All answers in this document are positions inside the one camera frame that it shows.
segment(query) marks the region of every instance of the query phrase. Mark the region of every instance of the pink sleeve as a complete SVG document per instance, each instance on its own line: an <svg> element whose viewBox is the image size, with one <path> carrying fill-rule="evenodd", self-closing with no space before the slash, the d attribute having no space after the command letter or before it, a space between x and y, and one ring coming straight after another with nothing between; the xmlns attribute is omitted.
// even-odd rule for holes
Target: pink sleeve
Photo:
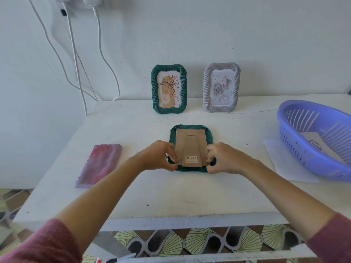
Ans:
<svg viewBox="0 0 351 263"><path fill-rule="evenodd" d="M58 219L49 220L23 244L0 258L0 263L82 262L77 242Z"/></svg>
<svg viewBox="0 0 351 263"><path fill-rule="evenodd" d="M351 221L336 213L307 246L325 263L351 262Z"/></svg>

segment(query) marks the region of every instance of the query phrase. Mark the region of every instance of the purple plastic basket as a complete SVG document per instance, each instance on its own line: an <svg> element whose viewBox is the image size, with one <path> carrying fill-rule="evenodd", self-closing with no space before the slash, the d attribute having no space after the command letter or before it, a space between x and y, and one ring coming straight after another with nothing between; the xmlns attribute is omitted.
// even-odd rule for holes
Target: purple plastic basket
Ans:
<svg viewBox="0 0 351 263"><path fill-rule="evenodd" d="M351 182L351 116L310 101L284 101L278 109L279 135L291 154L329 180ZM315 148L300 132L317 132L345 163Z"/></svg>

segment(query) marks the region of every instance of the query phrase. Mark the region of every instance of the green picture frame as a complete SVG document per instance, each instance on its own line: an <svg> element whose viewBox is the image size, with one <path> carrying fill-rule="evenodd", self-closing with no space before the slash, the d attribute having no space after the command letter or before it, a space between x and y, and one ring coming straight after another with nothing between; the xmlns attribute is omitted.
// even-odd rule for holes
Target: green picture frame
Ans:
<svg viewBox="0 0 351 263"><path fill-rule="evenodd" d="M159 81L158 81L158 74L163 72L169 71L176 71L180 73L180 77L178 83L180 82L180 92L178 90L179 86L176 87L178 93L175 92L174 84L169 86L169 90L174 94L177 99L179 99L180 95L180 105L179 107L170 107L170 108L162 108L159 106L160 99L159 99ZM187 84L186 84L186 70L184 66L181 64L172 64L172 65L156 65L151 72L151 92L152 92L152 106L154 110L159 114L179 114L182 113L187 104Z"/></svg>
<svg viewBox="0 0 351 263"><path fill-rule="evenodd" d="M206 143L207 145L213 144L213 137L212 133L209 128L207 128L204 125L186 125L186 124L178 124L172 127L171 129L171 135L169 136L169 142L174 144L174 147L176 145L176 133L177 129L204 129L205 130L205 135L206 135ZM170 157L168 157L168 162L169 163L174 163L174 161L171 160ZM216 164L216 158L213 159L213 161L210 163L211 166ZM206 167L183 167L182 165L178 165L178 169L176 171L198 171L198 172L207 172Z"/></svg>

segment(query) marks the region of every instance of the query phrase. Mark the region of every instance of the white cable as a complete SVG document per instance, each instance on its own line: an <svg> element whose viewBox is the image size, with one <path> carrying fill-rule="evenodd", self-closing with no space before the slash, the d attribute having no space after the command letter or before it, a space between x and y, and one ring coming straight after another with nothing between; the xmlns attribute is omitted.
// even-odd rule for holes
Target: white cable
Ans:
<svg viewBox="0 0 351 263"><path fill-rule="evenodd" d="M68 29L69 29L69 33L71 35L73 56L74 56L74 64L76 66L77 79L78 79L78 85L79 85L79 89L80 89L80 94L82 95L82 99L83 99L83 103L84 103L85 116L88 116L87 105L85 103L85 98L84 98L84 94L83 94L83 90L82 90L82 84L80 83L80 75L79 75L78 61L77 61L77 52L76 52L76 46L74 44L73 31L72 31L72 25L71 25L71 18L69 16L70 12L68 12L66 3L62 3L62 4L64 5L64 9L66 10L66 13L67 13Z"/></svg>
<svg viewBox="0 0 351 263"><path fill-rule="evenodd" d="M48 37L48 35L47 35L47 31L46 31L46 28L45 28L45 26L44 26L43 21L41 20L39 14L38 14L38 12L37 12L37 10L35 9L35 7L34 7L34 5L33 5L33 3L32 3L32 0L28 0L28 1L29 1L29 3L31 4L31 7L32 7L32 9L33 9L35 15L37 16L37 18L38 18L38 20L39 20L41 26L42 26L43 29L44 29L45 37L46 37L48 43L50 44L51 48L54 50L54 52L55 52L57 58L58 58L59 61L60 61L62 70L64 71L64 74L65 74L65 77L66 77L68 83L71 84L72 86L74 86L75 88L79 89L79 87L77 87L76 85L74 85L74 84L68 79L68 76L67 76L67 73L66 73L64 64L63 64L63 62L62 62L62 60L61 60L61 58L60 58L58 52L56 51L54 45L51 43L51 41L50 41L50 39L49 39L49 37ZM98 101L94 96L90 95L90 94L89 94L88 92L86 92L85 90L83 90L83 92L85 92L85 93L88 94L90 97L92 97L93 100Z"/></svg>
<svg viewBox="0 0 351 263"><path fill-rule="evenodd" d="M98 12L98 8L93 6L93 11L94 11L94 15L96 17L96 19L98 20L98 31L99 31L99 49L100 49L100 54L101 57L103 58L103 60L105 61L105 63L107 64L107 66L110 68L110 70L113 73L114 79L116 79L116 84L117 84L117 88L118 88L118 95L116 98L113 99L113 101L117 100L119 98L120 95L120 91L119 91L119 83L118 83L118 79L116 77L116 74L114 73L113 69L111 68L111 66L108 64L108 62L106 61L105 57L103 56L103 52L101 50L101 26L100 26L100 17L99 17L99 12Z"/></svg>

